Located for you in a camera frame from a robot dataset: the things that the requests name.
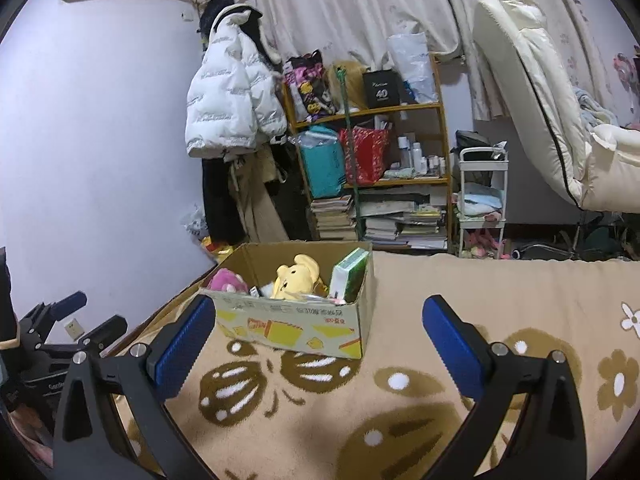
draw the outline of metal pivot bolt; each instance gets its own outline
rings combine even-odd
[[[551,358],[558,364],[564,363],[566,361],[565,355],[559,350],[554,350],[553,352],[551,352]]]
[[[86,359],[86,352],[79,351],[74,354],[74,362],[77,365],[81,365],[82,363],[84,363],[85,359]]]
[[[146,345],[144,343],[136,343],[129,349],[129,353],[133,357],[142,357],[146,353]]]
[[[509,353],[509,349],[504,343],[494,343],[491,345],[491,352],[493,352],[497,356],[502,357]]]

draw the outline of white curtain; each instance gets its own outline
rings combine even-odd
[[[386,38],[425,32],[441,59],[459,55],[460,35],[447,0],[256,0],[283,58],[316,49],[324,62],[387,65]]]
[[[484,56],[472,39],[474,9],[477,0],[450,0],[453,6],[469,70],[474,118],[489,120],[505,115],[500,92]],[[574,86],[578,86],[614,110],[608,76],[594,44],[588,20],[579,0],[537,0],[546,14],[547,28],[564,59]]]

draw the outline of bed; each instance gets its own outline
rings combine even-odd
[[[588,475],[624,478],[639,424],[640,264],[477,261],[374,253],[376,306],[361,361],[296,354],[211,333],[166,406],[221,479],[420,479],[472,407],[420,322],[441,294],[489,340],[546,356],[561,349],[578,385]],[[148,342],[198,290],[187,288],[130,338]],[[117,401],[141,463],[154,468],[126,400]],[[480,471],[497,463],[514,398]]]

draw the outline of white puffer jacket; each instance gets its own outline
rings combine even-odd
[[[234,8],[238,12],[229,14]],[[276,97],[276,76],[240,29],[251,12],[245,4],[229,6],[213,24],[209,47],[187,97],[185,140],[190,156],[251,153],[287,129]],[[277,56],[269,55],[272,60]]]

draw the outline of pink plush toy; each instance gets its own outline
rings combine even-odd
[[[220,292],[236,292],[238,294],[248,294],[249,287],[246,285],[242,276],[236,274],[229,269],[220,269],[216,272],[207,285],[209,290],[218,290]]]

